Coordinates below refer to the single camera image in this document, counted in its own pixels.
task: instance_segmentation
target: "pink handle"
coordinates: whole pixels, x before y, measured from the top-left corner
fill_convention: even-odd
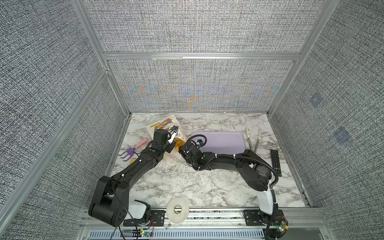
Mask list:
[[[141,140],[141,142],[139,142],[136,146],[135,146],[135,149],[138,149],[141,145],[143,145],[146,141],[148,141],[147,138],[144,138],[143,140]]]

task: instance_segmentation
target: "white tape roll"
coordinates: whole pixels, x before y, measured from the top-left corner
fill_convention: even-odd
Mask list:
[[[175,213],[175,207],[180,206],[181,212]],[[167,204],[167,218],[173,223],[182,223],[189,215],[189,204],[182,197],[175,197]]]

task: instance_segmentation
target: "purple tray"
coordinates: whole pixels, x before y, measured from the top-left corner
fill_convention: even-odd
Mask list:
[[[238,154],[245,150],[244,136],[241,132],[192,132],[191,136],[201,134],[207,138],[207,144],[201,148],[202,152],[217,154]],[[203,140],[195,137],[193,141]]]

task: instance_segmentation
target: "orange object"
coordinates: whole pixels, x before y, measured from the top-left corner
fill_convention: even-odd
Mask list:
[[[175,138],[174,141],[176,142],[176,145],[175,145],[175,149],[176,149],[176,152],[179,151],[179,148],[181,146],[183,146],[185,144],[185,142],[183,140],[181,140],[180,138]]]

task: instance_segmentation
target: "gray marble vein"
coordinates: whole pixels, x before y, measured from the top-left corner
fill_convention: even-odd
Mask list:
[[[150,139],[146,126],[171,114],[134,113],[127,133],[120,148],[120,154],[127,148],[134,147],[143,138]],[[258,130],[262,134],[256,153],[271,164],[270,149],[278,149],[282,177],[275,185],[276,200],[279,207],[304,207],[296,183],[280,150],[277,139],[265,114],[235,113],[174,113],[187,137],[193,131],[238,131],[244,133],[248,127],[254,147]],[[140,152],[146,144],[138,149]],[[129,165],[119,156],[112,174]],[[164,159],[153,169],[145,173],[130,191],[130,201],[135,199],[152,206],[166,206],[170,199],[183,197],[191,206],[240,207],[258,206],[255,190],[251,189],[239,173],[216,169],[195,171],[187,165],[179,153],[165,153]]]

